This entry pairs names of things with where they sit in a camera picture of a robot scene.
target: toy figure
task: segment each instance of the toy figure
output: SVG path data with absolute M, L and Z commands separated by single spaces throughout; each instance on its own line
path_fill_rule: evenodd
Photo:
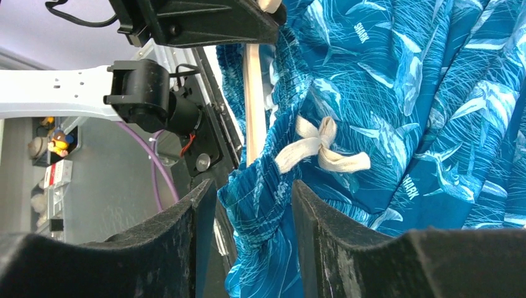
M 62 130 L 56 130 L 51 141 L 48 142 L 48 150 L 55 152 L 60 157 L 65 157 L 68 155 L 68 147 L 72 142 L 72 136 L 65 134 Z

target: drawstring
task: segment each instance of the drawstring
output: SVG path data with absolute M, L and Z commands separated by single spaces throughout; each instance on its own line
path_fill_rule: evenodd
M 302 139 L 287 145 L 276 156 L 275 162 L 282 174 L 289 172 L 302 159 L 318 154 L 318 163 L 322 169 L 340 173 L 353 173 L 371 168 L 371 160 L 365 152 L 352 156 L 343 156 L 330 150 L 336 137 L 336 123 L 332 117 L 322 119 L 319 129 L 298 116 L 296 133 Z

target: purple cable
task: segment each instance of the purple cable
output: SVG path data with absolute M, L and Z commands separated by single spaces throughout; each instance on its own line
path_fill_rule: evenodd
M 163 130 L 160 130 L 153 134 L 152 138 L 154 139 L 151 142 L 151 149 L 154 152 L 157 152 L 155 148 L 157 147 L 157 139 L 161 135 Z M 155 197 L 155 203 L 157 203 L 157 209 L 159 212 L 163 211 L 163 205 L 161 204 L 161 195 L 159 195 L 159 185 L 157 183 L 157 169 L 155 168 L 155 163 L 153 162 L 153 159 L 151 160 L 151 184 L 153 186 L 153 195 Z
M 124 122 L 116 122 L 118 126 L 120 126 L 121 129 L 129 133 L 138 143 L 143 147 L 143 149 L 151 156 L 151 161 L 157 166 L 157 169 L 161 172 L 164 180 L 168 184 L 168 188 L 170 189 L 170 192 L 172 193 L 172 197 L 174 198 L 174 201 L 177 203 L 179 202 L 179 195 L 177 195 L 177 189 L 174 186 L 174 183 L 172 182 L 172 179 L 170 178 L 170 175 L 166 171 L 166 168 L 161 163 L 161 160 L 159 157 L 155 154 L 155 152 L 148 146 L 148 144 L 136 133 L 134 132 L 129 126 L 126 125 Z

